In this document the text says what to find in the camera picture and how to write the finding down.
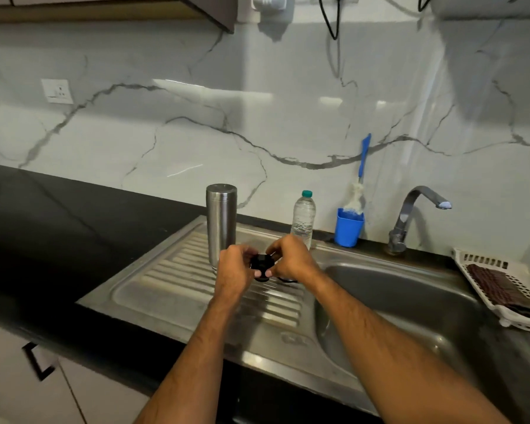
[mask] hand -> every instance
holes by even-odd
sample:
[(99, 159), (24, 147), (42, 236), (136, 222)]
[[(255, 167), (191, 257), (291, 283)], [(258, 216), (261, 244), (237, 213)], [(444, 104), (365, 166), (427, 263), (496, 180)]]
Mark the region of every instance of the hand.
[(237, 306), (251, 280), (261, 276), (261, 271), (249, 269), (249, 259), (256, 254), (247, 244), (231, 245), (220, 252), (214, 299)]
[(276, 253), (282, 259), (273, 268), (265, 272), (265, 276), (279, 276), (306, 284), (322, 270), (312, 258), (304, 242), (295, 235), (286, 235), (272, 243), (267, 254)]

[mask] faucet spout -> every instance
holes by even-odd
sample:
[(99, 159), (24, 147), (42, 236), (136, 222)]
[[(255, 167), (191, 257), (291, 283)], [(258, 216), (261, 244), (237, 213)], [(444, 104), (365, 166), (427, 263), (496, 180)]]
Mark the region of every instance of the faucet spout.
[(397, 222), (395, 227), (389, 232), (389, 244), (385, 250), (392, 256), (403, 253), (406, 250), (405, 238), (406, 238), (406, 223), (414, 208), (414, 202), (420, 195), (424, 195), (440, 210), (450, 210), (452, 208), (451, 202), (438, 193), (431, 190), (428, 186), (416, 186), (412, 189), (403, 202), (401, 212), (398, 214)]

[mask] stainless steel bottle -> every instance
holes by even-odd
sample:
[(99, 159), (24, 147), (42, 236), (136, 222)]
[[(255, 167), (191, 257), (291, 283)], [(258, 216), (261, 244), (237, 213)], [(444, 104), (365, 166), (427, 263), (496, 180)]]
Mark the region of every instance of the stainless steel bottle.
[(206, 187), (208, 259), (214, 273), (220, 251), (236, 243), (237, 188), (231, 184)]

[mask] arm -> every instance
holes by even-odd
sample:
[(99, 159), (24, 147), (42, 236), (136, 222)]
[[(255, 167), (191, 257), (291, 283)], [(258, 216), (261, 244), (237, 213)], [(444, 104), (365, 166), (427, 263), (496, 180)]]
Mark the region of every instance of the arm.
[(247, 245), (232, 245), (220, 253), (214, 297), (135, 424), (216, 422), (226, 328), (251, 280), (261, 276), (247, 268), (254, 254), (257, 251)]
[(267, 253), (274, 251), (283, 258), (266, 275), (297, 279), (316, 296), (385, 423), (509, 423), (453, 369), (325, 275), (297, 237), (276, 241)]

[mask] white dish rack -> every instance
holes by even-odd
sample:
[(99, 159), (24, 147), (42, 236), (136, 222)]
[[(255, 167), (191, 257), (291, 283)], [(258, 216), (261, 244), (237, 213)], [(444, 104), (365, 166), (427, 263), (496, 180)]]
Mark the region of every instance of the white dish rack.
[(459, 269), (471, 283), (481, 300), (483, 300), (488, 309), (499, 317), (501, 325), (503, 327), (514, 326), (530, 332), (530, 318), (510, 310), (506, 306), (494, 305), (467, 270), (468, 265), (475, 264), (481, 266), (481, 268), (503, 272), (518, 290), (530, 299), (530, 271), (528, 267), (521, 262), (473, 253), (456, 247), (453, 248), (452, 254)]

